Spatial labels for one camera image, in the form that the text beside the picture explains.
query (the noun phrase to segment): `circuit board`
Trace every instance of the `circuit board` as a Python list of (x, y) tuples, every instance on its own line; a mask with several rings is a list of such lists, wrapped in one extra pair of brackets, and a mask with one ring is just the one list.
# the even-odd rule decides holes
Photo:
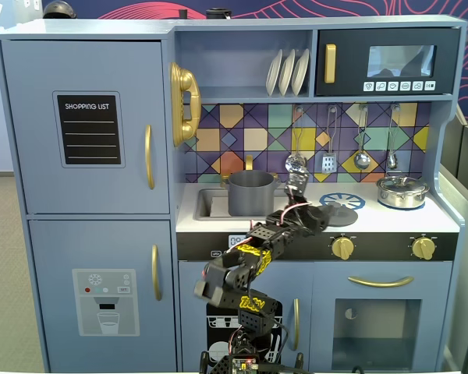
[(231, 374), (257, 374), (258, 362), (254, 357), (232, 358)]

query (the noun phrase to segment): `microwave window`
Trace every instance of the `microwave window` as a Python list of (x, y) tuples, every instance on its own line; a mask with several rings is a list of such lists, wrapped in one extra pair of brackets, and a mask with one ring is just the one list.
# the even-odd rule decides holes
[(431, 76), (434, 55), (433, 45), (373, 45), (369, 48), (367, 76)]

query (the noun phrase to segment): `yellow sticker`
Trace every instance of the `yellow sticker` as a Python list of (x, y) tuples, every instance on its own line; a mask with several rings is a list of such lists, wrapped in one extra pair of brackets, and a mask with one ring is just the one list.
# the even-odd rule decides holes
[(255, 255), (255, 256), (260, 255), (259, 249), (256, 249), (255, 247), (252, 247), (251, 245), (248, 245), (248, 244), (238, 245), (236, 248), (241, 252), (251, 253), (252, 255)]
[(268, 264), (272, 261), (272, 255), (270, 251), (264, 251), (262, 257), (262, 264), (260, 265), (260, 269), (257, 271), (257, 276), (262, 274), (264, 270), (267, 268)]
[(265, 305), (265, 302), (260, 300), (259, 298), (252, 298), (253, 299), (253, 304), (250, 302), (250, 298), (248, 296), (242, 296), (241, 297), (241, 302), (239, 304), (239, 307), (241, 309), (249, 309), (254, 312), (259, 312), (260, 309), (262, 309)]

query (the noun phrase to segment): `white plate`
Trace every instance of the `white plate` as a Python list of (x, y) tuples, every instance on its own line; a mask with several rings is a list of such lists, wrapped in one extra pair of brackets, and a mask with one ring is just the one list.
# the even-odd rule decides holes
[(284, 96), (286, 94), (286, 90), (288, 89), (294, 63), (295, 50), (292, 49), (288, 58), (284, 61), (284, 64), (282, 64), (281, 75), (279, 77), (279, 91), (281, 91), (281, 96)]
[(267, 87), (268, 96), (272, 96), (274, 92), (275, 84), (278, 81), (279, 68), (281, 67), (282, 60), (282, 49), (279, 50), (277, 56), (274, 57), (271, 63), (271, 67), (268, 69), (267, 82), (265, 87)]
[(303, 80), (307, 73), (307, 66), (309, 65), (309, 55), (309, 50), (306, 49), (303, 52), (302, 57), (300, 57), (298, 62), (295, 64), (295, 71), (293, 72), (293, 77), (291, 79), (291, 89), (295, 96), (298, 96), (298, 93), (302, 89)]

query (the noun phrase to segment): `sink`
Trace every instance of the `sink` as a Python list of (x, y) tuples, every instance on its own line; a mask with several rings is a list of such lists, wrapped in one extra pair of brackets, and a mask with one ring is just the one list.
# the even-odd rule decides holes
[[(194, 219), (198, 221), (262, 221), (265, 217), (233, 217), (229, 215), (229, 192), (226, 189), (201, 189), (197, 194)], [(274, 191), (274, 210), (283, 209), (288, 197), (283, 189)]]

